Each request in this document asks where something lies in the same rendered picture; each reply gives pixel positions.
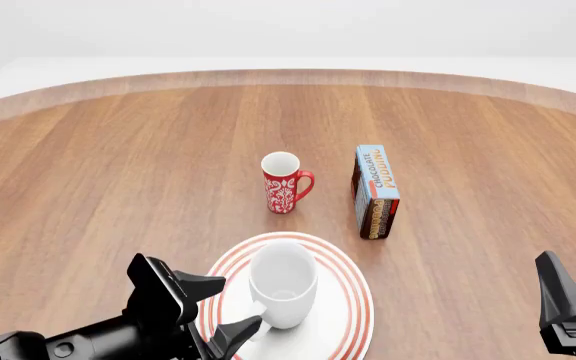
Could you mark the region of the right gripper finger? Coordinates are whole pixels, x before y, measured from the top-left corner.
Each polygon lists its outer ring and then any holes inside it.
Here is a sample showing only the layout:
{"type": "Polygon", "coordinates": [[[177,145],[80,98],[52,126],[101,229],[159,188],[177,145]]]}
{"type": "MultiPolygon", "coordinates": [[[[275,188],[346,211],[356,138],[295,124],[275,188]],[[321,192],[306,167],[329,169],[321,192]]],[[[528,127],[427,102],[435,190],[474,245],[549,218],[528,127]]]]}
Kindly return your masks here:
{"type": "Polygon", "coordinates": [[[539,326],[576,323],[576,283],[553,251],[535,259],[540,286],[539,326]]]}

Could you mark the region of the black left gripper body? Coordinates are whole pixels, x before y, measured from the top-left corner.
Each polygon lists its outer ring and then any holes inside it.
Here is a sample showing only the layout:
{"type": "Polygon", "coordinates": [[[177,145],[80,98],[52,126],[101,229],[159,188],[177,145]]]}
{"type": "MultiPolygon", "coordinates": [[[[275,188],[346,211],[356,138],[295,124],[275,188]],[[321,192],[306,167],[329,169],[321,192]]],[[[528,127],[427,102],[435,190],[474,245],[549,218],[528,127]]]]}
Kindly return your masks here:
{"type": "Polygon", "coordinates": [[[127,275],[134,285],[125,314],[136,320],[146,344],[165,360],[204,360],[195,319],[198,303],[188,299],[162,260],[136,254],[127,275]]]}

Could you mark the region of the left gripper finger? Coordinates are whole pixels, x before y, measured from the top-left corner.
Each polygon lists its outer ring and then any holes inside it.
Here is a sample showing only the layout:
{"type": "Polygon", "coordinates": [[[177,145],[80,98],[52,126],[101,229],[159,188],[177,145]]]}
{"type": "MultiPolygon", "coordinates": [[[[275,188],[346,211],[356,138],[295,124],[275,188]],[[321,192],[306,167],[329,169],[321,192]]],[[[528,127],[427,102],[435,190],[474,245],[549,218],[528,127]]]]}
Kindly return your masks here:
{"type": "Polygon", "coordinates": [[[191,275],[178,270],[173,274],[187,298],[192,301],[203,301],[216,296],[224,290],[226,284],[226,278],[221,276],[191,275]]]}
{"type": "Polygon", "coordinates": [[[259,331],[262,322],[262,318],[256,315],[236,323],[218,325],[208,341],[211,360],[231,360],[243,344],[259,331]]]}

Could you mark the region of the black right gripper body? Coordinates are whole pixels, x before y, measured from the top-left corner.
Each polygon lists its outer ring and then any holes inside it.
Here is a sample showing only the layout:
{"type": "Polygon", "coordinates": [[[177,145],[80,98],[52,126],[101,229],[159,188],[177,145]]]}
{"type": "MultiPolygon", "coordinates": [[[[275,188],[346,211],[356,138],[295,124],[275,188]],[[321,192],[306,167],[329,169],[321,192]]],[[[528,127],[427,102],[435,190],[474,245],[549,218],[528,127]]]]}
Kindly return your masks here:
{"type": "Polygon", "coordinates": [[[551,354],[576,354],[576,323],[540,323],[540,335],[551,354]]]}

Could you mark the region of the white ceramic mug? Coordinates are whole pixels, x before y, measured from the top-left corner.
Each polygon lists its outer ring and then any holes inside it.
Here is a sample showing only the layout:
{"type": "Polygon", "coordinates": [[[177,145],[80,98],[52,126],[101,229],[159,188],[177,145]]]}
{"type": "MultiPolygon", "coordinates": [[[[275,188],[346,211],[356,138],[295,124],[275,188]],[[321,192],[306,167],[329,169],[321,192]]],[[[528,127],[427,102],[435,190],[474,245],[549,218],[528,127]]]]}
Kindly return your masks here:
{"type": "Polygon", "coordinates": [[[313,307],[318,278],[314,257],[297,241],[275,239],[260,248],[250,262],[249,314],[260,316],[262,323],[251,340],[302,323],[313,307]]]}

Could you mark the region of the white plate with red rings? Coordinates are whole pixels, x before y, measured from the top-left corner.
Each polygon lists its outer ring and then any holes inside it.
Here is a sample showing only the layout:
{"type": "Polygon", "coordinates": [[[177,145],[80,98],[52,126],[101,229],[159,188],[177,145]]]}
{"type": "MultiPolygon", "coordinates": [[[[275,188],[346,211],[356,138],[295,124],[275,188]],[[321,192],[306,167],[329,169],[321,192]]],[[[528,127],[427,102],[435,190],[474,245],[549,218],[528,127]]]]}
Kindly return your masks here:
{"type": "Polygon", "coordinates": [[[249,263],[264,245],[292,239],[309,251],[320,275],[314,305],[293,329],[272,329],[249,341],[232,360],[364,360],[374,329],[374,305],[369,286],[356,264],[339,248],[305,233],[264,233],[230,248],[209,271],[227,282],[222,293],[199,305],[196,327],[204,339],[220,323],[246,317],[252,299],[249,263]]]}

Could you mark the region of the red mug with white pattern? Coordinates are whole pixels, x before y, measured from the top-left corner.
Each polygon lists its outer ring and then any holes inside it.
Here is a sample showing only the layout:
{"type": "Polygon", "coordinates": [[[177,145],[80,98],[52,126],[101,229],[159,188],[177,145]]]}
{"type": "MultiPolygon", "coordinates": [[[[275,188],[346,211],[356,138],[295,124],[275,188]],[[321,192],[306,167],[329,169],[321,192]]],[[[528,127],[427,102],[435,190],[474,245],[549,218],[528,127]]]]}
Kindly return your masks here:
{"type": "Polygon", "coordinates": [[[264,189],[268,209],[276,214],[287,214],[295,209],[296,203],[310,193],[315,184],[315,176],[301,170],[299,158],[290,152],[272,152],[261,163],[264,176],[264,189]],[[298,191],[302,178],[310,180],[304,191],[298,191]]]}

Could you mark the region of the chocolate pudding box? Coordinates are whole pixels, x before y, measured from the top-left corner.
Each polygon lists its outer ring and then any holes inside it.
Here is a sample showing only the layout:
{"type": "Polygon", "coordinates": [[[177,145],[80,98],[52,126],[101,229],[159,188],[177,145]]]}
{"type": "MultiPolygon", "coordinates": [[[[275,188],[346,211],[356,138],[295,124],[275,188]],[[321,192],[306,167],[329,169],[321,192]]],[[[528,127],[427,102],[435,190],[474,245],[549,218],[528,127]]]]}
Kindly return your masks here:
{"type": "Polygon", "coordinates": [[[356,147],[351,190],[360,237],[386,239],[400,192],[382,145],[356,147]]]}

